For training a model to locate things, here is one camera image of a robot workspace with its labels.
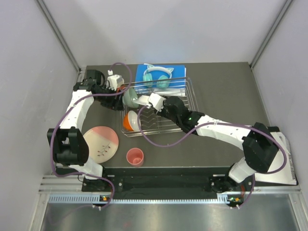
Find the mint green bowl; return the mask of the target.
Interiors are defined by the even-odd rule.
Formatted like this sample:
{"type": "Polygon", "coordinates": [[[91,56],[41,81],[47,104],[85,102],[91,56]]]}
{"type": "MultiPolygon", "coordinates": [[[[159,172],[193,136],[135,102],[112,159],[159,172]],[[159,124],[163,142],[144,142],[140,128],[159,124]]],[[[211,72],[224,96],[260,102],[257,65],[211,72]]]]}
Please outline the mint green bowl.
{"type": "Polygon", "coordinates": [[[139,105],[135,102],[138,99],[137,93],[134,88],[129,88],[123,95],[122,102],[129,108],[138,108],[139,105]]]}

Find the orange white bowl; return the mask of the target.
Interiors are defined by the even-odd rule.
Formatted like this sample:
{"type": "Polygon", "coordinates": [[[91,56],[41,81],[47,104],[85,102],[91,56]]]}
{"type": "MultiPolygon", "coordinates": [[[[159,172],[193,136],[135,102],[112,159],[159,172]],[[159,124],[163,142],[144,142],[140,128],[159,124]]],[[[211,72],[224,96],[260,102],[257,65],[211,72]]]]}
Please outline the orange white bowl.
{"type": "Polygon", "coordinates": [[[123,119],[123,127],[128,131],[140,131],[138,125],[138,115],[135,111],[129,111],[123,119]]]}

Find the chrome wire dish rack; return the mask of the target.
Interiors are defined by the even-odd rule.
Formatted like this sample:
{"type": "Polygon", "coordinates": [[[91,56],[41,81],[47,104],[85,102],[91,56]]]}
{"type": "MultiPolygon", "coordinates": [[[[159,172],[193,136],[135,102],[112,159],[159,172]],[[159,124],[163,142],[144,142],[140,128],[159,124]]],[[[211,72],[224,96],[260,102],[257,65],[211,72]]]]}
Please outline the chrome wire dish rack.
{"type": "Polygon", "coordinates": [[[153,80],[123,86],[128,89],[121,112],[125,136],[188,132],[198,124],[203,113],[199,112],[190,78],[175,78],[164,90],[159,84],[153,80]]]}

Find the white blue-rimmed plate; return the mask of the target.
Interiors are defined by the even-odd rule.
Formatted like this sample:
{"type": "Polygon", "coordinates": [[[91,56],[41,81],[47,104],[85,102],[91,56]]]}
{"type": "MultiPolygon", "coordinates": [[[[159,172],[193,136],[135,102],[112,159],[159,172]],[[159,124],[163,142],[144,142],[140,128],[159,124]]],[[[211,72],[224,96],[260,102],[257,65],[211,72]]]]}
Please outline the white blue-rimmed plate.
{"type": "Polygon", "coordinates": [[[150,98],[150,96],[148,96],[148,95],[141,95],[139,98],[133,100],[133,102],[138,104],[138,105],[148,106],[150,104],[149,98],[150,98]]]}

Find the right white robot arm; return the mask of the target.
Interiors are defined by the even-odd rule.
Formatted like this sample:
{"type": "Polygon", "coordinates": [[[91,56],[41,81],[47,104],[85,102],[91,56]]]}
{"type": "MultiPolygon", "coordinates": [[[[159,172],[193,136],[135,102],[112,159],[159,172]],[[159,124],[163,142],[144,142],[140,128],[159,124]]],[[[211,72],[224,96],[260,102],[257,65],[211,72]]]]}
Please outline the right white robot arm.
{"type": "Polygon", "coordinates": [[[158,105],[160,116],[174,122],[185,133],[211,137],[231,144],[244,152],[244,157],[233,164],[224,179],[229,190],[237,190],[242,182],[255,173],[277,173],[284,168],[286,160],[277,170],[271,170],[281,145],[272,136],[271,129],[262,123],[243,126],[211,118],[204,113],[188,109],[177,96],[167,97],[158,105]]]}

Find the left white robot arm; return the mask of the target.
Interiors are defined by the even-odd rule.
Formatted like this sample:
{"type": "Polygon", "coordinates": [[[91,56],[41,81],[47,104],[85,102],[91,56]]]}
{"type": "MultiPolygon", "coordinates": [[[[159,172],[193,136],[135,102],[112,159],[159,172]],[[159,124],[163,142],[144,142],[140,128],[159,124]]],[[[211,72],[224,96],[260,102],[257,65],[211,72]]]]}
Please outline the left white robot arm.
{"type": "Polygon", "coordinates": [[[47,132],[52,165],[61,164],[81,172],[99,191],[108,188],[109,179],[103,175],[103,167],[90,157],[89,146],[80,130],[95,101],[115,111],[123,110],[120,93],[123,84],[122,76],[111,70],[108,77],[98,70],[86,71],[86,78],[73,87],[72,100],[59,126],[47,132]]]}

